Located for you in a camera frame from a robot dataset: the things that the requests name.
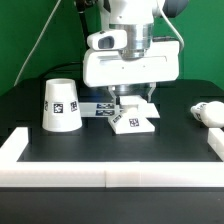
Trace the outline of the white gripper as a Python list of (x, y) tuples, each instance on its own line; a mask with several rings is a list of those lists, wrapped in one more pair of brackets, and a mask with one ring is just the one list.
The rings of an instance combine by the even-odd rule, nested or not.
[(88, 87), (109, 86), (113, 104), (119, 104), (115, 86), (149, 83), (147, 102), (151, 102), (155, 82), (175, 80), (179, 75), (179, 42), (152, 42), (139, 59), (123, 59), (127, 46), (124, 30), (105, 30), (87, 38), (89, 49), (83, 61), (83, 80)]

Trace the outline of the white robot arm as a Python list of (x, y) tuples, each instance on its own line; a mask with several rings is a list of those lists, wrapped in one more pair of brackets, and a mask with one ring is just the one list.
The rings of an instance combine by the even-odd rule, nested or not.
[(180, 34), (155, 37), (154, 19), (169, 22), (189, 0), (99, 0), (102, 30), (87, 38), (83, 79), (106, 87), (113, 99), (133, 84), (172, 81), (179, 75)]

